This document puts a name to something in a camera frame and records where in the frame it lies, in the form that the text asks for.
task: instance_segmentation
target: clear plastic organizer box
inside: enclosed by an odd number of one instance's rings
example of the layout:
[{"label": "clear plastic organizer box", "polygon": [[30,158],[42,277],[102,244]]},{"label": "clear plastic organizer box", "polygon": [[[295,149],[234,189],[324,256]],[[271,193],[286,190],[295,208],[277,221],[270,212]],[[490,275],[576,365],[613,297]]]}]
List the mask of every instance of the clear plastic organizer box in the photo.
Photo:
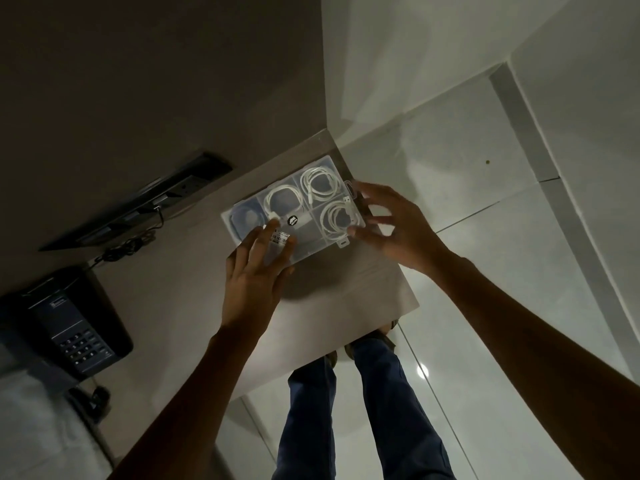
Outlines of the clear plastic organizer box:
[{"label": "clear plastic organizer box", "polygon": [[347,227],[365,225],[329,155],[236,203],[221,216],[236,244],[254,227],[278,219],[280,227],[271,238],[265,261],[274,259],[287,237],[295,235],[298,243],[292,264],[334,243],[345,247]]}]

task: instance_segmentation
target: forearm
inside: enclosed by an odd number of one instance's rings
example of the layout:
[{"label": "forearm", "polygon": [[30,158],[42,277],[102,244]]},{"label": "forearm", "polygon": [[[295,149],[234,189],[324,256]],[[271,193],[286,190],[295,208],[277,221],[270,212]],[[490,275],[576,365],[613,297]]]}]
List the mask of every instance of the forearm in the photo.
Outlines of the forearm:
[{"label": "forearm", "polygon": [[190,479],[205,468],[257,338],[221,329],[189,379],[110,476]]},{"label": "forearm", "polygon": [[638,468],[640,388],[528,311],[468,260],[444,257],[434,281],[586,479]]}]

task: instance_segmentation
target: person's left hand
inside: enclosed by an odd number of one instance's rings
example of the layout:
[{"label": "person's left hand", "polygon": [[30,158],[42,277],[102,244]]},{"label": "person's left hand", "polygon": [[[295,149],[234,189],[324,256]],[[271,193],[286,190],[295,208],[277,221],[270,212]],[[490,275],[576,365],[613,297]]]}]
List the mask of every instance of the person's left hand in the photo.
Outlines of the person's left hand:
[{"label": "person's left hand", "polygon": [[256,227],[227,258],[227,284],[222,305],[220,329],[233,328],[257,340],[267,330],[286,279],[293,273],[288,266],[296,244],[290,236],[281,253],[270,265],[264,265],[271,235],[278,220]]}]

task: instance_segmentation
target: tile floor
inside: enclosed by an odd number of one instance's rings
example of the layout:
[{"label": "tile floor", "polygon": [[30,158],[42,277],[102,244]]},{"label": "tile floor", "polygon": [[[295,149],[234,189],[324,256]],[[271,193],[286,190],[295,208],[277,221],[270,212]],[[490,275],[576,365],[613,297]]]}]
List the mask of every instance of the tile floor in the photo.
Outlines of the tile floor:
[{"label": "tile floor", "polygon": [[[342,152],[357,178],[407,195],[455,252],[629,375],[486,79],[453,89]],[[448,298],[423,275],[403,271],[420,308],[392,336],[457,478],[580,478]],[[335,371],[337,478],[382,478],[360,379],[344,352]],[[218,447],[237,480],[270,477],[288,407],[286,376],[230,406]],[[242,455],[247,449],[255,453],[251,462]]]}]

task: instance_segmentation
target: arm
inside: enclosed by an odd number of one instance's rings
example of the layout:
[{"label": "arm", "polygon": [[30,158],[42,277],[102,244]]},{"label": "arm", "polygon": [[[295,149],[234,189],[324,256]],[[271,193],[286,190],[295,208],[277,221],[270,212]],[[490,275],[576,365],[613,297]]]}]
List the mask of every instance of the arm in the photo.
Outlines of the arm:
[{"label": "arm", "polygon": [[295,241],[263,265],[278,225],[254,229],[227,259],[227,284],[220,330],[180,391],[109,476],[192,479],[200,475],[213,450],[222,416],[238,377],[280,301]]},{"label": "arm", "polygon": [[391,216],[389,237],[356,238],[430,277],[487,346],[533,414],[585,479],[631,478],[640,470],[640,387],[535,316],[447,249],[420,209],[393,189],[357,183]]}]

